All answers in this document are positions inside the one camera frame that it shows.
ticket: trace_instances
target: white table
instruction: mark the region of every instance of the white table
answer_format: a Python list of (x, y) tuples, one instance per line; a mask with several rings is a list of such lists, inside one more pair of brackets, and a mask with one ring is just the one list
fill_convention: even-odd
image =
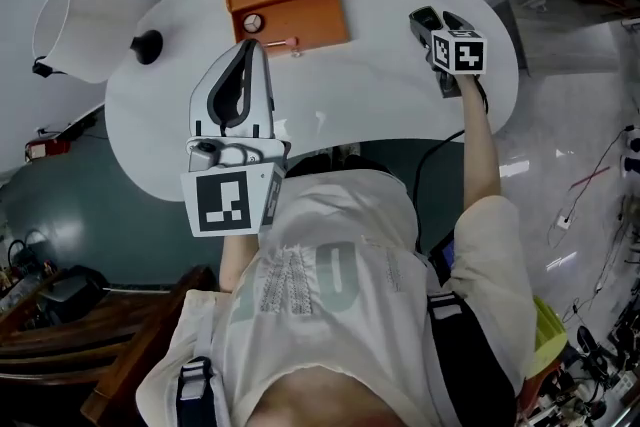
[[(445, 139), (463, 126), (460, 99), (443, 99), (408, 15), (452, 11), (488, 40), (482, 84), (494, 131), (507, 121), (518, 66), (506, 29), (483, 0), (342, 0), (351, 41), (271, 58), (276, 137), (291, 156), (357, 141)], [(158, 29), (162, 55), (141, 66), (130, 52), (107, 85), (106, 122), (118, 162), (149, 194), (182, 201), (189, 99), (211, 63), (234, 43), (225, 0), (162, 0), (141, 20)]]

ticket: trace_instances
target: floor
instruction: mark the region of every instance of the floor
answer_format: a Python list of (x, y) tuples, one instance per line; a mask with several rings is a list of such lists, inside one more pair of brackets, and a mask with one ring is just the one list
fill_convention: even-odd
[[(584, 321), (604, 340), (624, 307), (640, 266), (626, 264), (626, 244), (612, 246), (620, 204), (633, 185), (623, 180), (623, 140), (613, 145), (570, 216), (581, 186), (627, 124), (640, 124), (640, 36), (612, 31), (621, 66), (615, 73), (531, 79), (521, 76), (509, 122), (496, 134), (504, 194), (520, 210), (521, 238), (534, 293), (567, 322), (570, 339)], [(100, 123), (93, 134), (100, 134)], [(415, 164), (433, 141), (365, 143), (364, 156), (387, 165), (411, 189)], [(450, 144), (425, 167), (420, 213), (423, 247), (451, 229), (462, 210), (462, 145)], [(195, 263), (219, 264), (220, 241), (194, 239), (182, 204), (156, 200), (124, 175), (107, 141), (83, 137), (64, 156), (35, 162), (0, 190), (14, 235), (31, 232), (42, 254), (61, 265), (84, 263), (118, 283), (173, 282)], [(596, 285), (602, 290), (593, 297)]]

